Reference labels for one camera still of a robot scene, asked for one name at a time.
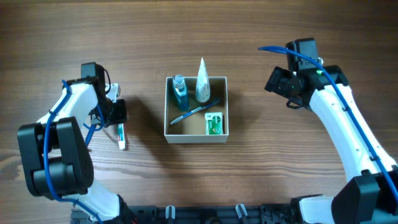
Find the teal red toothpaste tube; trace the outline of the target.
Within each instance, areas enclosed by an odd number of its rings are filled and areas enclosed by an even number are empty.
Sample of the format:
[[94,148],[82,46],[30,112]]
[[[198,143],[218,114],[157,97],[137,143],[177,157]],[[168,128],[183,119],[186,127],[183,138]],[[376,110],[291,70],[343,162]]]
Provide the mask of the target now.
[[126,140],[125,140],[125,133],[124,133],[124,124],[118,124],[118,146],[120,150],[125,150],[126,148]]

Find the blue mouthwash bottle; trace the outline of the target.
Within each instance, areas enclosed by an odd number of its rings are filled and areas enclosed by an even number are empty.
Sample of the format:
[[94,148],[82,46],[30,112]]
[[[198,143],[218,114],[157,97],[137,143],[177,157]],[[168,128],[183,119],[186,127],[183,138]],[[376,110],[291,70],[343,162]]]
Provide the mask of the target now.
[[188,111],[188,89],[183,75],[175,75],[172,77],[172,85],[174,94],[177,99],[178,107],[181,111]]

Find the blue white toothbrush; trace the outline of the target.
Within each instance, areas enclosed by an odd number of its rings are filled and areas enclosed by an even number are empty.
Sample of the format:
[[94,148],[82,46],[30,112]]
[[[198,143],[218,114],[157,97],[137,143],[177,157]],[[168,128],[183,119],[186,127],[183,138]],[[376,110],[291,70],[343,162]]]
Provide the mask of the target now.
[[195,109],[189,111],[188,113],[185,113],[185,114],[183,114],[183,115],[181,115],[181,116],[175,118],[174,120],[172,120],[172,121],[170,122],[170,125],[173,125],[173,124],[175,124],[175,123],[177,123],[177,122],[179,122],[179,121],[181,121],[181,120],[183,120],[183,119],[185,119],[185,118],[187,118],[187,117],[189,117],[189,116],[191,116],[191,115],[193,115],[193,114],[195,114],[195,113],[197,113],[197,112],[199,112],[199,111],[202,111],[202,110],[206,110],[206,109],[208,109],[208,108],[211,108],[212,106],[217,105],[220,101],[221,101],[220,99],[215,99],[214,101],[212,101],[212,102],[211,102],[210,104],[208,104],[208,105],[199,106],[199,107],[197,107],[197,108],[195,108]]

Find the green soap box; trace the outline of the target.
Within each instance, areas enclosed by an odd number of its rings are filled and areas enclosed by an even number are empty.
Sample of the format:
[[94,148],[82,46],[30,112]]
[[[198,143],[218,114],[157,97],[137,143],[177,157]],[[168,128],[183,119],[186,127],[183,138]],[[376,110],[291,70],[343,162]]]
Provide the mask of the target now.
[[205,114],[206,135],[223,134],[223,114],[222,112],[212,112]]

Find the white lotion tube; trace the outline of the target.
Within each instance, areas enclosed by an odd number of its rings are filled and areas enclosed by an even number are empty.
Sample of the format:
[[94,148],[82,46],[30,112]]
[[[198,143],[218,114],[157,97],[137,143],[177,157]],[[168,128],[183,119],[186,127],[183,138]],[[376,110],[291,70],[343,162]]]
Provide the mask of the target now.
[[200,67],[197,75],[197,83],[195,88],[195,98],[200,103],[205,103],[210,99],[210,81],[206,69],[205,61],[201,58]]

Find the blue razor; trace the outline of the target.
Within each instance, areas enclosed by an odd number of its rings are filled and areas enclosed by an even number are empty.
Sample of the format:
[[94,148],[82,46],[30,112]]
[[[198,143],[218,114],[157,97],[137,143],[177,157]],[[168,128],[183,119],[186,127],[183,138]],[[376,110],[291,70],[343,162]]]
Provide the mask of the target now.
[[92,124],[91,126],[88,126],[87,124],[84,124],[84,127],[88,129],[88,133],[85,138],[85,144],[88,146],[94,132],[96,131],[96,125]]

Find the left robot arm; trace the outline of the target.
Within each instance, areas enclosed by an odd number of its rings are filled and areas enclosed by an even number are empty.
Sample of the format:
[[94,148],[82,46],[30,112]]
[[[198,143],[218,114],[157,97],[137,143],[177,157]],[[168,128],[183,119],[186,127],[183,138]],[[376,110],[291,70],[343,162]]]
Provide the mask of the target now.
[[81,77],[64,81],[62,95],[49,112],[22,125],[17,140],[25,182],[35,197],[70,203],[93,223],[132,223],[123,198],[94,178],[88,145],[94,132],[127,119],[120,87],[108,71],[91,62]]

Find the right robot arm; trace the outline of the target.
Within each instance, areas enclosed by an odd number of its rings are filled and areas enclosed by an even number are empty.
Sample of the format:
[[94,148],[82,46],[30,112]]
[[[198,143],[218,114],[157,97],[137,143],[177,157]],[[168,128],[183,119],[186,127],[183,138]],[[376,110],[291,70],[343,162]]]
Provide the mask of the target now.
[[306,195],[264,205],[269,222],[396,223],[397,162],[382,148],[360,113],[342,69],[324,65],[313,38],[265,51],[284,54],[265,89],[283,96],[287,107],[314,112],[343,164],[346,185],[334,196]]

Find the white cardboard open box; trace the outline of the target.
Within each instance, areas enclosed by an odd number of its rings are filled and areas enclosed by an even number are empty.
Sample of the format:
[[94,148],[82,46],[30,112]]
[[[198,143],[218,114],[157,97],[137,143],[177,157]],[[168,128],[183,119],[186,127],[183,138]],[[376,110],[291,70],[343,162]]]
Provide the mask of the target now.
[[[229,105],[228,79],[226,77],[210,77],[211,99],[218,98],[220,102],[208,109],[201,110],[193,115],[172,124],[171,121],[185,114],[179,110],[172,85],[172,78],[166,78],[165,105],[164,105],[164,136],[169,144],[203,144],[225,143],[229,136]],[[207,135],[205,128],[205,114],[221,112],[223,114],[223,133]]]

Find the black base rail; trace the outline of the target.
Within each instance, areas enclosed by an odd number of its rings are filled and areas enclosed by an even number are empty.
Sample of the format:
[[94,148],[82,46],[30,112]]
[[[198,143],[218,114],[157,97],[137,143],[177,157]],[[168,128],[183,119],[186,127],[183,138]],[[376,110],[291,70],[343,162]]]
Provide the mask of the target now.
[[288,204],[243,204],[225,207],[130,206],[129,218],[106,223],[295,223]]

